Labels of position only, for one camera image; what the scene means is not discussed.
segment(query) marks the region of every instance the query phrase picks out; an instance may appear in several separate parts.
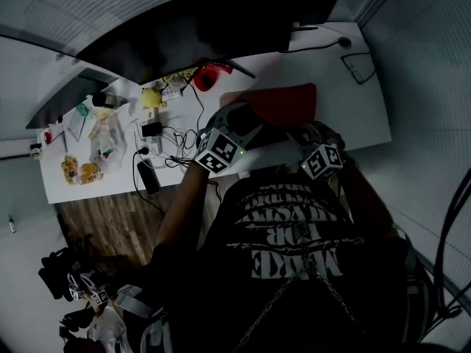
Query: chain necklace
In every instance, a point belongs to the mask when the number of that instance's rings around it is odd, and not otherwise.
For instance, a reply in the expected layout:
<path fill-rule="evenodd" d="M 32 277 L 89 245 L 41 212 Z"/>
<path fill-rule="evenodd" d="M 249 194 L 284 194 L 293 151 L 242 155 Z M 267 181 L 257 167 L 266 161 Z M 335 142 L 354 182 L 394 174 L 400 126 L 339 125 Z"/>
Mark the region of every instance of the chain necklace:
<path fill-rule="evenodd" d="M 363 327 L 361 326 L 360 322 L 358 319 L 355 317 L 355 314 L 353 313 L 353 310 L 345 303 L 343 298 L 340 296 L 339 293 L 333 288 L 332 284 L 325 279 L 319 271 L 317 271 L 317 267 L 315 262 L 313 261 L 312 257 L 308 253 L 307 245 L 311 242 L 311 239 L 309 238 L 309 231 L 308 227 L 306 225 L 306 222 L 302 222 L 301 224 L 298 224 L 293 227 L 294 230 L 294 235 L 297 239 L 298 243 L 301 243 L 301 252 L 302 252 L 302 261 L 304 263 L 304 267 L 306 272 L 308 273 L 309 279 L 315 279 L 325 288 L 329 291 L 329 293 L 332 295 L 332 297 L 340 304 L 342 310 L 344 313 L 347 315 L 347 317 L 352 321 L 353 325 L 355 328 L 362 334 L 365 335 L 365 331 Z M 288 281 L 286 281 L 280 289 L 276 292 L 275 296 L 273 299 L 268 302 L 263 309 L 262 313 L 258 318 L 254 321 L 254 323 L 250 326 L 250 328 L 245 332 L 244 336 L 242 339 L 237 343 L 237 346 L 234 348 L 233 353 L 239 352 L 244 345 L 249 341 L 250 336 L 252 335 L 254 329 L 257 327 L 257 325 L 262 322 L 263 318 L 270 312 L 272 309 L 273 305 L 280 299 L 283 294 L 286 292 L 288 289 L 289 285 L 296 281 L 297 279 L 300 278 L 300 274 L 295 274 L 291 276 Z"/>

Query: smartphone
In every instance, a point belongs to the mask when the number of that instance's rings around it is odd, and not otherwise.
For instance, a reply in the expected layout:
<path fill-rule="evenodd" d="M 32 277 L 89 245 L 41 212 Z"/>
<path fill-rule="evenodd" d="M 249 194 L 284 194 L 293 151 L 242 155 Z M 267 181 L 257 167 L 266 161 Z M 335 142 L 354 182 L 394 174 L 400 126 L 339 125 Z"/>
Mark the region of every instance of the smartphone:
<path fill-rule="evenodd" d="M 152 168 L 150 160 L 144 160 L 142 162 L 139 162 L 138 170 L 149 196 L 159 193 L 159 182 L 157 181 L 157 176 L 155 175 L 155 171 Z"/>

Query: white wall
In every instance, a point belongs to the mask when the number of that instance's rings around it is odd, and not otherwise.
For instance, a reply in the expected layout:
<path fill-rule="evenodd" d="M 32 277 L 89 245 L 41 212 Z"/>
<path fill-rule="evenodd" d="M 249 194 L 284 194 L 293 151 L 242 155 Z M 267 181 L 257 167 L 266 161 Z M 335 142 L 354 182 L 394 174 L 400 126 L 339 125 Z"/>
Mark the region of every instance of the white wall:
<path fill-rule="evenodd" d="M 471 0 L 388 0 L 363 32 L 392 142 L 356 155 L 395 221 L 433 263 L 447 207 L 471 166 Z M 445 274 L 459 288 L 471 280 L 470 226 L 471 201 L 445 249 Z M 469 337 L 470 330 L 454 332 Z"/>
<path fill-rule="evenodd" d="M 0 158 L 30 154 L 31 149 L 29 147 L 32 144 L 36 143 L 36 138 L 24 138 L 19 140 L 0 140 Z"/>
<path fill-rule="evenodd" d="M 76 76 L 86 63 L 0 37 L 0 140 L 35 138 L 25 129 L 38 108 Z"/>
<path fill-rule="evenodd" d="M 15 218 L 12 234 L 8 214 Z M 79 305 L 54 300 L 38 276 L 41 258 L 65 247 L 39 164 L 0 161 L 0 340 L 12 353 L 60 353 L 59 321 Z"/>

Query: cable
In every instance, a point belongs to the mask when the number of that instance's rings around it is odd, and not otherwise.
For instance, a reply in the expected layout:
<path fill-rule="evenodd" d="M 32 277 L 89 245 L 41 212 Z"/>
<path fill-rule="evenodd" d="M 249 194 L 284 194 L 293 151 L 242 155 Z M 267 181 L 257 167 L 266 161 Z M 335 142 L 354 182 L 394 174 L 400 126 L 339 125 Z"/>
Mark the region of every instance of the cable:
<path fill-rule="evenodd" d="M 307 26 L 307 27 L 292 27 L 291 32 L 310 32 L 311 30 L 317 30 L 317 26 Z"/>
<path fill-rule="evenodd" d="M 169 160 L 175 162 L 176 165 L 169 165 L 167 163 L 167 161 L 169 161 Z M 165 164 L 170 168 L 176 168 L 179 165 L 188 166 L 192 162 L 193 162 L 193 160 L 191 158 L 179 158 L 179 157 L 175 157 L 175 156 L 170 156 L 170 158 L 165 159 Z"/>
<path fill-rule="evenodd" d="M 455 298 L 448 304 L 448 307 L 451 306 L 453 303 L 458 301 L 466 292 L 471 288 L 471 281 L 458 293 L 456 294 Z"/>
<path fill-rule="evenodd" d="M 336 44 L 339 44 L 341 47 L 349 47 L 352 45 L 352 41 L 348 38 L 342 37 L 336 40 L 335 42 L 323 45 L 323 46 L 317 46 L 317 47 L 308 47 L 306 49 L 298 49 L 298 50 L 288 50 L 288 51 L 279 51 L 281 54 L 292 54 L 293 52 L 301 52 L 301 51 L 310 51 L 310 50 L 323 50 L 323 49 L 328 49 L 329 47 L 335 46 Z"/>
<path fill-rule="evenodd" d="M 135 132 L 134 133 L 134 144 L 135 144 L 135 155 L 137 154 L 139 156 L 139 158 L 141 159 L 141 161 L 144 163 L 145 166 L 147 166 L 148 168 L 152 168 L 152 169 L 159 169 L 159 168 L 165 168 L 166 166 L 152 166 L 152 165 L 149 165 L 145 160 L 144 158 L 142 158 L 141 156 L 141 153 L 139 153 L 139 148 L 138 148 L 138 140 L 135 136 Z"/>
<path fill-rule="evenodd" d="M 354 37 L 354 38 L 359 39 L 359 40 L 364 40 L 363 37 L 361 37 L 361 36 L 354 35 L 350 32 L 349 33 L 341 32 L 340 30 L 332 29 L 331 27 L 328 27 L 328 26 L 325 26 L 325 25 L 317 25 L 317 27 L 321 27 L 323 29 L 330 30 L 331 32 L 338 32 L 341 35 L 348 35 L 350 37 Z"/>
<path fill-rule="evenodd" d="M 444 284 L 444 274 L 443 274 L 443 260 L 445 254 L 445 242 L 450 232 L 450 229 L 455 221 L 456 217 L 460 213 L 464 203 L 469 198 L 471 194 L 471 168 L 468 170 L 460 185 L 458 186 L 453 198 L 451 200 L 450 206 L 448 207 L 447 214 L 445 216 L 445 221 L 442 227 L 442 234 L 440 235 L 439 246 L 436 252 L 436 261 L 435 261 L 435 270 L 434 270 L 434 283 L 437 297 L 438 297 L 438 310 L 437 313 L 443 318 L 449 316 L 449 311 L 445 308 L 445 295 L 443 288 Z"/>
<path fill-rule="evenodd" d="M 461 312 L 460 306 L 453 306 L 470 288 L 471 281 L 463 288 L 461 291 L 456 294 L 456 296 L 445 306 L 445 294 L 444 294 L 444 274 L 443 274 L 443 261 L 445 255 L 445 243 L 450 232 L 450 229 L 453 225 L 453 222 L 458 217 L 458 214 L 461 212 L 462 207 L 468 200 L 471 194 L 471 168 L 468 170 L 458 188 L 456 189 L 451 203 L 448 207 L 445 220 L 443 222 L 442 233 L 440 235 L 439 246 L 436 252 L 435 260 L 435 269 L 433 273 L 434 281 L 433 286 L 436 289 L 436 296 L 438 302 L 437 314 L 438 316 L 432 321 L 431 327 L 424 332 L 424 334 L 417 341 L 421 342 L 429 333 L 431 333 L 435 328 L 437 328 L 443 321 L 450 318 L 455 318 Z"/>
<path fill-rule="evenodd" d="M 139 127 L 139 126 L 138 126 L 138 120 L 139 120 L 139 118 L 134 119 L 133 121 L 131 121 L 131 122 L 126 126 L 126 128 L 123 129 L 123 133 L 122 133 L 122 135 L 121 135 L 121 138 L 122 138 L 123 140 L 124 140 L 124 133 L 126 133 L 126 130 L 127 130 L 132 124 L 135 124 L 135 125 L 137 126 L 137 128 Z"/>
<path fill-rule="evenodd" d="M 219 205 L 221 205 L 222 203 L 222 197 L 221 197 L 221 194 L 219 193 L 219 183 L 218 182 L 215 182 L 213 180 L 208 180 L 208 184 L 209 185 L 213 185 L 216 189 L 216 197 L 218 198 L 219 200 Z"/>
<path fill-rule="evenodd" d="M 193 148 L 195 146 L 195 143 L 196 143 L 196 137 L 197 137 L 197 133 L 195 132 L 194 129 L 189 129 L 188 131 L 186 132 L 182 132 L 182 131 L 179 131 L 178 129 L 175 129 L 174 127 L 171 127 L 171 126 L 163 126 L 162 128 L 169 128 L 169 129 L 173 129 L 174 130 L 174 136 L 175 137 L 179 137 L 182 139 L 182 142 L 183 142 L 183 147 L 187 150 L 190 150 L 191 148 Z M 195 140 L 193 140 L 193 143 L 190 145 L 190 146 L 186 146 L 186 141 L 188 139 L 188 133 L 193 133 L 195 135 Z"/>
<path fill-rule="evenodd" d="M 134 153 L 134 155 L 132 156 L 132 182 L 134 183 L 134 188 L 135 188 L 135 191 L 138 193 L 139 197 L 141 199 L 143 199 L 146 203 L 149 203 L 151 204 L 156 210 L 158 210 L 160 213 L 162 213 L 163 215 L 165 215 L 165 212 L 159 208 L 157 205 L 155 205 L 153 202 L 147 200 L 146 198 L 144 198 L 141 193 L 139 192 L 138 190 L 138 185 L 136 185 L 135 183 L 135 172 L 134 172 L 134 159 L 135 159 L 135 156 L 139 154 L 141 155 L 140 153 L 138 153 L 138 151 L 136 153 Z"/>
<path fill-rule="evenodd" d="M 196 89 L 194 88 L 194 86 L 188 81 L 186 83 L 191 86 L 191 89 L 193 89 L 194 95 L 196 96 L 196 99 L 198 100 L 198 103 L 202 108 L 201 113 L 199 114 L 198 119 L 196 120 L 196 131 L 199 132 L 199 120 L 200 120 L 201 116 L 203 115 L 203 113 L 205 111 L 205 107 L 203 106 L 203 103 L 199 99 L 198 93 L 196 92 Z"/>

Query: red object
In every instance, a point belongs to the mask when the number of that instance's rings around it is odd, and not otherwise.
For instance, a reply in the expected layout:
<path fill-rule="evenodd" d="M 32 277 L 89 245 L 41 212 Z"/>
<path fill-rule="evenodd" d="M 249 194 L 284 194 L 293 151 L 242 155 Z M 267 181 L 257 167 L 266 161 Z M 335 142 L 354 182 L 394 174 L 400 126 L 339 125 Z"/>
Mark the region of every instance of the red object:
<path fill-rule="evenodd" d="M 195 77 L 193 78 L 194 84 L 198 89 L 201 91 L 208 91 L 210 90 L 218 79 L 218 72 L 216 69 L 213 68 L 203 68 L 196 73 Z"/>
<path fill-rule="evenodd" d="M 219 105 L 224 107 L 241 99 L 248 100 L 263 120 L 283 128 L 312 123 L 316 115 L 315 84 L 226 93 Z"/>
<path fill-rule="evenodd" d="M 50 132 L 44 132 L 44 142 L 46 143 L 46 145 L 52 143 L 52 135 Z"/>
<path fill-rule="evenodd" d="M 232 67 L 225 64 L 211 63 L 201 68 L 194 76 L 194 84 L 200 91 L 210 90 L 218 80 L 219 71 L 231 74 Z"/>

